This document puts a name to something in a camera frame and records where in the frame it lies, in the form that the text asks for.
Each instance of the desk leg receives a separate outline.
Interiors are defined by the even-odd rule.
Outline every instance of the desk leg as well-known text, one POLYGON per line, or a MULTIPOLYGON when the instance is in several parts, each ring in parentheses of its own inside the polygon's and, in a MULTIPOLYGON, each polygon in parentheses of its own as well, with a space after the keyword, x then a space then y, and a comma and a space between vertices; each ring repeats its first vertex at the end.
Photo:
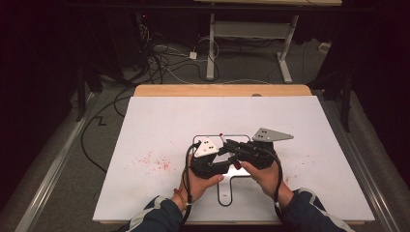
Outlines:
POLYGON ((206 79, 214 79, 214 62, 215 62, 215 51, 214 51, 214 37, 215 37, 215 14, 211 14, 211 22, 209 29, 209 53, 208 53, 208 65, 206 69, 206 79))
POLYGON ((298 22, 298 15, 294 15, 292 17, 292 22, 290 23, 289 29, 286 34, 286 39, 284 41, 284 47, 283 47, 283 52, 278 52, 277 57, 278 57, 278 62, 279 62, 279 67, 283 76, 283 80, 286 84, 292 83, 292 77, 290 76, 289 69, 287 68, 286 65, 286 54, 287 51, 289 50, 290 43, 292 42, 292 37, 293 33, 295 32, 296 28, 296 23, 298 22))

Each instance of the gray carpet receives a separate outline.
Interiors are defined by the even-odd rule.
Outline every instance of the gray carpet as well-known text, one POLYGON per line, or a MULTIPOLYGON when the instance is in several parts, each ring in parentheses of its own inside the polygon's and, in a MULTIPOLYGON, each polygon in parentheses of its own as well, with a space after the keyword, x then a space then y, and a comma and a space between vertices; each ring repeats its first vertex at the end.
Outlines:
MULTIPOLYGON (((239 48, 234 44, 225 43, 223 46, 231 48, 221 49, 220 57, 217 58, 219 68, 219 79, 216 83, 224 83, 228 81, 235 84, 260 84, 261 82, 269 82, 274 84, 282 84, 281 74, 276 62, 275 53, 280 50, 281 43, 272 43, 265 48, 242 47, 242 51, 238 54, 239 48)), ((294 83, 308 83, 313 80, 320 66, 325 59, 325 55, 317 52, 319 43, 316 41, 310 42, 307 45, 291 46, 288 57, 286 59, 289 70, 291 72, 294 83)), ((174 44, 172 47, 189 53, 189 49, 174 44)), ((176 56, 166 56, 169 62, 175 63, 184 58, 176 56)), ((172 71, 163 76, 163 83, 166 84, 184 84, 189 83, 205 83, 199 79, 198 69, 201 76, 205 76, 206 64, 198 62, 190 62, 197 64, 199 68, 193 65, 187 65, 175 71, 172 71, 183 64, 169 66, 172 71)), ((127 76, 132 76, 135 72, 132 69, 125 69, 127 76)), ((145 75, 141 80, 147 80, 148 75, 145 75)), ((107 77, 102 78, 103 91, 90 100, 88 106, 87 118, 90 119, 98 111, 103 109, 108 103, 114 101, 116 96, 124 90, 124 87, 114 83, 107 77)), ((155 80, 155 83, 160 83, 160 79, 155 80)), ((130 96, 133 89, 129 89, 122 96, 130 96)), ((127 109, 127 100, 120 101, 116 105, 120 113, 124 114, 127 109)), ((364 193, 367 196, 367 201, 372 209, 376 221, 369 222, 364 225, 352 226, 356 231, 408 231, 410 228, 410 194, 408 187, 398 176, 395 167, 386 154, 382 144, 377 138, 372 125, 369 123, 364 114, 359 101, 353 94, 351 100, 350 111, 350 133, 345 133, 340 130, 340 124, 337 119, 337 111, 339 109, 339 101, 323 101, 322 105, 328 116, 328 119, 335 131, 340 146, 346 154, 348 161, 352 165, 352 169, 357 174, 357 179, 364 193), (351 154, 351 145, 346 142, 346 136, 354 142, 356 152, 359 153, 368 173, 373 178, 374 184, 380 190, 382 199, 385 200, 389 213, 393 220, 381 219, 386 212, 380 213, 374 205, 374 199, 371 194, 371 189, 368 189, 365 178, 360 175, 360 168, 356 166, 355 155, 351 154), (395 225, 398 227, 389 229, 389 226, 395 225)), ((76 108, 73 108, 71 114, 65 122, 50 138, 44 146, 42 152, 27 171, 24 179, 19 184, 14 196, 9 201, 9 204, 4 209, 0 217, 0 231, 15 231, 24 212, 29 206, 33 196, 35 195, 44 175, 49 166, 54 161, 56 154, 60 152, 62 146, 66 143, 74 126, 77 124, 74 119, 76 116, 76 108)), ((84 133, 84 146, 89 156, 100 164, 103 168, 109 166, 109 162, 115 147, 123 117, 118 114, 113 105, 109 106, 99 114, 100 119, 93 120, 90 126, 84 133)), ((80 137, 73 143, 69 151, 69 159, 58 179, 55 188, 46 201, 42 213, 37 219, 37 223, 33 225, 33 231, 110 231, 117 229, 119 225, 103 225, 92 221, 92 216, 97 204, 97 200, 103 186, 104 173, 85 158, 81 149, 80 137)), ((182 231, 281 231, 279 226, 186 226, 182 231)))

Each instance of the dark background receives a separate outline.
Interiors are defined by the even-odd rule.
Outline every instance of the dark background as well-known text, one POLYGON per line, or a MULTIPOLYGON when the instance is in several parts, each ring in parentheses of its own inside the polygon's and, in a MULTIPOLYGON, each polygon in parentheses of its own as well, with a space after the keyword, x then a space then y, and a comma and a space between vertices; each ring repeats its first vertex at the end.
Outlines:
MULTIPOLYGON (((368 6, 375 1, 343 4, 368 6)), ((317 14, 301 16, 295 42, 312 38, 327 42, 337 35, 318 78, 348 61, 353 90, 409 185, 406 162, 410 148, 410 46, 406 35, 409 6, 397 0, 382 1, 381 6, 377 14, 349 19, 329 19, 317 14)), ((198 35, 204 36, 208 31, 208 18, 203 14, 149 16, 152 27, 186 45, 195 44, 198 35)), ((138 62, 138 37, 129 17, 130 14, 92 13, 84 18, 84 14, 61 8, 52 0, 1 3, 1 208, 73 107, 69 99, 76 87, 81 61, 92 60, 118 76, 122 75, 121 68, 138 62)), ((95 73, 85 74, 85 78, 90 85, 98 85, 98 80, 94 83, 95 73)), ((331 79, 321 87, 341 88, 342 83, 343 78, 331 79)))

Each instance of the dark jacket sleeve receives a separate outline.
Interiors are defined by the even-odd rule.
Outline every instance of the dark jacket sleeve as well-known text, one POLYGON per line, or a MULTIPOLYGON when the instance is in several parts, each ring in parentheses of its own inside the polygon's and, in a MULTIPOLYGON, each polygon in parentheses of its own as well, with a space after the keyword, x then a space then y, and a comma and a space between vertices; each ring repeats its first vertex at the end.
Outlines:
POLYGON ((344 221, 328 214, 319 198, 311 190, 300 188, 293 192, 293 198, 287 208, 278 214, 289 231, 353 231, 344 221))
POLYGON ((178 231, 182 213, 177 205, 164 197, 157 196, 145 207, 144 211, 133 217, 117 232, 173 232, 178 231))

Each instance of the bracelet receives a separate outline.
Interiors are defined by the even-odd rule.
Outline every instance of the bracelet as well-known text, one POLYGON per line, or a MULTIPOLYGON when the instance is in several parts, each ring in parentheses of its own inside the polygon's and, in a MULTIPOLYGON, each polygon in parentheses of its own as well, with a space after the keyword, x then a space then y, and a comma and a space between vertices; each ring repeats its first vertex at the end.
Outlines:
POLYGON ((186 211, 186 210, 187 210, 188 203, 187 203, 187 201, 184 200, 184 197, 182 197, 181 190, 175 188, 175 189, 174 189, 174 194, 178 194, 178 195, 179 195, 179 197, 181 198, 182 203, 183 203, 183 205, 184 205, 184 210, 186 211))

